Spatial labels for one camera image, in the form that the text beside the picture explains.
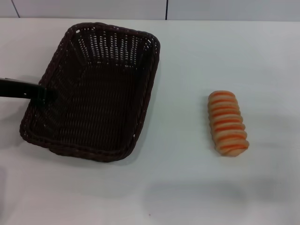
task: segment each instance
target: wicker basket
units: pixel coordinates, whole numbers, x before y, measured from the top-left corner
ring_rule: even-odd
[[[45,106],[29,103],[22,138],[62,156],[127,157],[143,127],[159,50],[146,32],[103,23],[72,26],[39,82],[58,97]]]

